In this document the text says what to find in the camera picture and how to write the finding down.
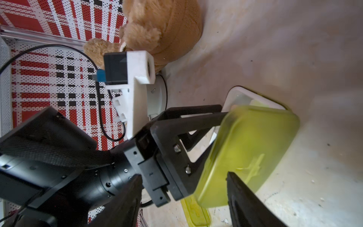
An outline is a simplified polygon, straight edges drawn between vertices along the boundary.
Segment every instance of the teddy bear ear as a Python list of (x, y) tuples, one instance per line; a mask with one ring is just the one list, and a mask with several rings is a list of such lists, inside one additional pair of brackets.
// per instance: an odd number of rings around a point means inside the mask
[(128, 23), (123, 39), (133, 50), (151, 51), (159, 45), (161, 32), (157, 28), (146, 28), (137, 23)]
[(126, 24), (120, 26), (120, 29), (118, 31), (118, 36), (120, 39), (122, 39), (122, 37), (123, 37), (123, 32), (124, 32), (125, 27), (126, 27)]
[(132, 6), (134, 5), (134, 0), (123, 0), (122, 1), (122, 12), (126, 18), (129, 17)]

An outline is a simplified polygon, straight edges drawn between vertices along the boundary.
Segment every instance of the dirty white surface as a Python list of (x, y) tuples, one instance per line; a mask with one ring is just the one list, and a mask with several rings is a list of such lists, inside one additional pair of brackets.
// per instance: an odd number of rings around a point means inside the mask
[[(236, 85), (286, 104), (301, 128), (258, 197), (291, 227), (362, 226), (363, 2), (199, 2), (203, 36), (167, 65), (168, 106), (223, 104)], [(223, 209), (212, 226), (231, 226)], [(179, 202), (145, 213), (187, 226)]]

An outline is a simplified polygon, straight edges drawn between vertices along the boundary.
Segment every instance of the plastic container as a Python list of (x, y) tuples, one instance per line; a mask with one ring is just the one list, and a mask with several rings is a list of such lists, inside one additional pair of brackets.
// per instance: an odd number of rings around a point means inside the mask
[(201, 208), (193, 195), (180, 200), (189, 227), (209, 226), (211, 219), (208, 210)]
[[(263, 95), (257, 94), (241, 86), (235, 86), (229, 90), (222, 108), (222, 112), (229, 112), (231, 110), (231, 107), (236, 105), (261, 106), (261, 107), (270, 107), (274, 109), (286, 110), (286, 108), (281, 104), (274, 102), (264, 97)], [(214, 128), (212, 137), (209, 142), (210, 144), (216, 139), (218, 130), (219, 126)]]
[(227, 172), (256, 192), (275, 169), (299, 129), (288, 110), (238, 106), (224, 119), (194, 196), (203, 208), (225, 206)]

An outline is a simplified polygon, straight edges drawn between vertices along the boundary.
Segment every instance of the black cable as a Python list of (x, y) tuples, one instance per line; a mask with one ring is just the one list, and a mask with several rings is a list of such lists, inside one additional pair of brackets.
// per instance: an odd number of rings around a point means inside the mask
[(29, 204), (31, 204), (35, 199), (37, 199), (37, 198), (39, 198), (40, 196), (42, 196), (44, 194), (44, 191), (39, 191), (38, 193), (36, 193), (35, 195), (33, 195), (30, 199), (28, 199), (25, 203), (24, 203), (24, 205), (22, 205), (20, 208), (19, 208), (19, 210), (17, 211), (17, 213), (15, 213), (15, 214), (11, 214), (11, 215), (9, 215), (9, 216), (6, 216), (6, 217), (4, 217), (3, 219), (1, 219), (0, 220), (0, 222), (2, 222), (2, 221), (4, 221), (4, 220), (6, 220), (6, 219), (8, 219), (8, 218), (10, 218), (10, 217), (12, 217), (13, 215), (16, 215), (16, 217), (15, 217), (15, 219), (14, 219), (14, 221), (13, 221), (13, 223), (12, 223), (12, 225), (11, 226), (15, 226), (16, 225), (16, 223), (20, 220), (20, 218), (22, 217), (22, 215), (21, 214), (19, 214), (20, 212), (22, 212), (25, 208), (27, 208), (28, 207), (28, 205)]
[(5, 221), (6, 219), (8, 219), (8, 218), (10, 218), (11, 216), (13, 216), (14, 214), (11, 214), (11, 215), (8, 215), (8, 216), (6, 216), (6, 217), (4, 217), (4, 218), (1, 218), (0, 219), (0, 223), (1, 222), (3, 222), (3, 221)]
[(166, 81), (165, 81), (165, 79), (164, 79), (163, 75), (161, 75), (161, 74), (159, 74), (159, 75), (161, 76), (161, 78), (163, 79), (164, 84), (165, 84), (165, 91), (166, 91), (166, 104), (165, 104), (165, 110), (166, 110), (166, 108), (168, 107), (168, 86), (166, 86)]
[(145, 208), (145, 207), (151, 206), (151, 205), (153, 205), (153, 204), (154, 204), (154, 202), (153, 202), (152, 200), (150, 200), (149, 202), (142, 203), (142, 204), (140, 205), (140, 208)]
[(125, 137), (125, 132), (126, 132), (126, 127), (125, 127), (125, 123), (122, 122), (122, 126), (123, 126), (123, 134), (120, 138), (118, 139), (113, 139), (111, 137), (109, 137), (103, 127), (103, 123), (102, 123), (102, 112), (101, 112), (101, 95), (100, 95), (100, 92), (99, 92), (99, 82), (95, 81), (96, 83), (96, 93), (97, 93), (97, 101), (98, 101), (98, 116), (99, 116), (99, 122), (101, 124), (101, 130), (103, 132), (103, 134), (106, 136), (106, 138), (108, 140), (111, 140), (113, 142), (117, 142), (117, 141), (120, 141), (122, 140), (124, 137)]
[[(0, 75), (4, 72), (4, 70), (13, 62), (15, 61), (16, 59), (18, 59), (19, 57), (23, 56), (24, 54), (26, 53), (29, 53), (33, 50), (38, 50), (38, 49), (42, 49), (42, 48), (47, 48), (47, 47), (64, 47), (64, 48), (67, 48), (67, 49), (71, 49), (71, 50), (74, 50), (78, 53), (80, 53), (81, 55), (85, 56), (93, 65), (93, 67), (96, 69), (96, 71), (98, 70), (96, 64), (94, 63), (94, 61), (88, 57), (85, 53), (83, 53), (82, 51), (76, 49), (76, 48), (73, 48), (73, 47), (70, 47), (70, 46), (66, 46), (66, 45), (61, 45), (61, 44), (46, 44), (46, 45), (40, 45), (40, 46), (35, 46), (35, 47), (32, 47), (32, 48), (29, 48), (29, 49), (26, 49), (22, 52), (20, 52), (19, 54), (15, 55), (14, 57), (12, 57), (9, 61), (7, 61), (0, 69)], [(125, 128), (125, 124), (122, 123), (122, 126), (123, 126), (123, 134), (120, 138), (118, 139), (113, 139), (111, 137), (109, 137), (103, 127), (103, 123), (102, 123), (102, 113), (101, 113), (101, 96), (100, 96), (100, 91), (99, 91), (99, 82), (95, 81), (95, 88), (96, 88), (96, 93), (97, 93), (97, 100), (98, 100), (98, 113), (99, 113), (99, 122), (100, 122), (100, 125), (101, 125), (101, 130), (103, 132), (103, 134), (105, 135), (105, 137), (111, 141), (114, 141), (114, 142), (117, 142), (117, 141), (120, 141), (122, 140), (124, 137), (125, 137), (125, 132), (126, 132), (126, 128)]]
[(109, 93), (109, 97), (110, 97), (110, 100), (112, 99), (112, 94), (110, 92), (110, 90), (107, 90), (107, 92)]

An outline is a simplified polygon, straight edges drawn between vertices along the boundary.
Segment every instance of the plush toy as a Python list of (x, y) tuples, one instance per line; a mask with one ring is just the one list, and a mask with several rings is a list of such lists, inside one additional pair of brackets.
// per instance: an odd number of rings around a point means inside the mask
[(158, 72), (188, 53), (202, 34), (197, 0), (124, 0), (122, 7), (128, 23), (120, 27), (120, 43), (93, 38), (84, 45), (101, 69), (105, 53), (146, 50)]

